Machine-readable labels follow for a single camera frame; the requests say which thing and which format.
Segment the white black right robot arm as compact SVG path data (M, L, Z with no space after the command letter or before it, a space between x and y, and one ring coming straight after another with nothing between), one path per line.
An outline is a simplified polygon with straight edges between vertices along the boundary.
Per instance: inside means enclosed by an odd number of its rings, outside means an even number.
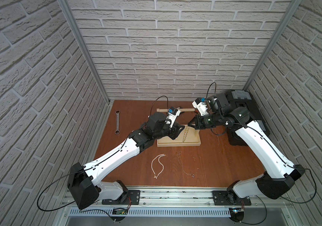
M263 174L248 180L238 180L227 188L227 198L232 204L251 195L278 199L306 171L301 165L288 160L271 142L250 113L247 103L247 100L238 100L236 105L232 105L224 94L197 98L192 105L199 114L188 123L188 126L196 130L225 126L242 139L263 164Z

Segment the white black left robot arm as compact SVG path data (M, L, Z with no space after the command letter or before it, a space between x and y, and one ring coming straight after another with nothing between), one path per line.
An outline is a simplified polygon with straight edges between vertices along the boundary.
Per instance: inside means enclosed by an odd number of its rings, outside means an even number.
M83 210L98 199L123 200L128 192L125 185L119 180L111 183L103 179L128 159L153 146L157 139L176 139L184 129L176 122L179 115L180 111L173 107L167 114L156 112L113 150L85 165L76 163L71 166L67 187L78 208Z

